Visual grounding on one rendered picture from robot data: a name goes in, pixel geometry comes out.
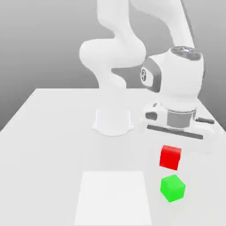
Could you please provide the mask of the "small green cube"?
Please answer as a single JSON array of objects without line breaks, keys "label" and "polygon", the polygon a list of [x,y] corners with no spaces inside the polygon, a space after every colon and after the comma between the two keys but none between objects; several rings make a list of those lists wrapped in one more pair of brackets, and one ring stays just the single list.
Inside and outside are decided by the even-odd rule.
[{"label": "small green cube", "polygon": [[161,179],[160,191],[168,202],[173,202],[184,197],[185,184],[173,174]]}]

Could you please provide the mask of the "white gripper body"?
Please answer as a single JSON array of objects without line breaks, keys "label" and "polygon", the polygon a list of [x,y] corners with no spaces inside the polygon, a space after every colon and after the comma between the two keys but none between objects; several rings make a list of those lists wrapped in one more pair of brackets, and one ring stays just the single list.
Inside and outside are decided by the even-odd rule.
[{"label": "white gripper body", "polygon": [[159,151],[163,145],[168,145],[184,152],[211,153],[215,148],[215,138],[215,132],[209,125],[195,123],[183,131],[176,131],[142,122],[142,139],[151,151]]}]

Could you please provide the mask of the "small red cube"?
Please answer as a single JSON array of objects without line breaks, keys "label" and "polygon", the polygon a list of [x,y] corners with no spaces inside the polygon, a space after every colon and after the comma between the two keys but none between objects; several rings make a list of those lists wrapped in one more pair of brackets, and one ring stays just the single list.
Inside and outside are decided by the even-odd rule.
[{"label": "small red cube", "polygon": [[181,158],[181,148],[163,145],[160,154],[159,166],[177,170]]}]

